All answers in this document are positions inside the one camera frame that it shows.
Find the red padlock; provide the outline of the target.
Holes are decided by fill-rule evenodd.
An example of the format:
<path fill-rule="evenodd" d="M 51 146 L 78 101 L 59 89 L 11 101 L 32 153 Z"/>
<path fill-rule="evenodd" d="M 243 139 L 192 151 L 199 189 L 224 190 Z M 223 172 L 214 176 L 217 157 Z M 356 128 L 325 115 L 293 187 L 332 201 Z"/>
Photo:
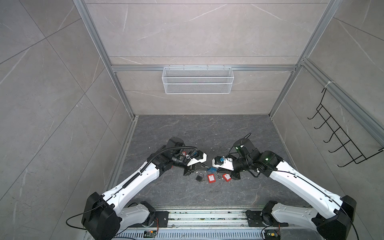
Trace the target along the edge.
<path fill-rule="evenodd" d="M 216 182 L 216 178 L 215 178 L 214 174 L 207 175 L 207 178 L 208 178 L 209 183 L 215 183 Z"/>
<path fill-rule="evenodd" d="M 224 179 L 226 182 L 229 182 L 229 181 L 232 179 L 232 177 L 230 176 L 230 174 L 225 173 L 225 174 L 223 174 L 223 179 Z"/>

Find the small black padlock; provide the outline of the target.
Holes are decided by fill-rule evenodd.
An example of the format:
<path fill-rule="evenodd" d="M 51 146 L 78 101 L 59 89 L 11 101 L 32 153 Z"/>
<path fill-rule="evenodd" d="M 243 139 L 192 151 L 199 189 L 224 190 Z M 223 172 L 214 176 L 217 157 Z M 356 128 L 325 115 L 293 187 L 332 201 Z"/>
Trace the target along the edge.
<path fill-rule="evenodd" d="M 204 181 L 204 174 L 203 173 L 198 173 L 197 177 L 196 177 L 196 181 L 198 181 L 199 183 L 203 182 Z"/>

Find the blue padlock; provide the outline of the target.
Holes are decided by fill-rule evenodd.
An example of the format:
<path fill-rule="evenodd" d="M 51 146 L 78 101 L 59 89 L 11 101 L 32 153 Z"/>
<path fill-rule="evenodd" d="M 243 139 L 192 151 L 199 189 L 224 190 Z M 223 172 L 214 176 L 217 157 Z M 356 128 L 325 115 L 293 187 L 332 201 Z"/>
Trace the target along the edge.
<path fill-rule="evenodd" d="M 209 172 L 209 173 L 215 173 L 216 171 L 217 171 L 216 168 L 209 168 L 209 169 L 207 170 L 207 172 Z"/>

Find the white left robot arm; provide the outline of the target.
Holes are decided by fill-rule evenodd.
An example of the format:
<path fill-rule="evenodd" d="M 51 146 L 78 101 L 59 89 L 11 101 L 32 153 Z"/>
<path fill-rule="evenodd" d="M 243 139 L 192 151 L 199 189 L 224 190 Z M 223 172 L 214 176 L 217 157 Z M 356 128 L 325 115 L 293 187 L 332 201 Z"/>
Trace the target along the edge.
<path fill-rule="evenodd" d="M 120 184 L 103 194 L 91 194 L 79 214 L 82 218 L 79 229 L 87 231 L 95 240 L 111 240 L 131 226 L 156 226 L 156 210 L 150 204 L 143 201 L 127 207 L 127 203 L 173 166 L 183 168 L 187 176 L 193 173 L 196 164 L 204 165 L 206 161 L 206 153 L 172 137 Z"/>

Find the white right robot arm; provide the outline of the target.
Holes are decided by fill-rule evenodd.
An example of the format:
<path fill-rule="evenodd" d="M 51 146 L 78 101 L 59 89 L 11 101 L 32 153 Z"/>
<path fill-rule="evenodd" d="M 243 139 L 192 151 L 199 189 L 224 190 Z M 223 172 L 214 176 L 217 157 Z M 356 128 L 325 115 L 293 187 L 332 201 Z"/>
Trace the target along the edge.
<path fill-rule="evenodd" d="M 272 151 L 260 152 L 248 136 L 233 144 L 235 152 L 215 157 L 213 167 L 225 170 L 233 180 L 242 172 L 255 178 L 260 174 L 284 185 L 310 206 L 295 207 L 269 201 L 261 211 L 267 227 L 293 224 L 319 233 L 325 240 L 345 240 L 354 230 L 357 202 L 350 196 L 341 197 L 311 181 Z"/>

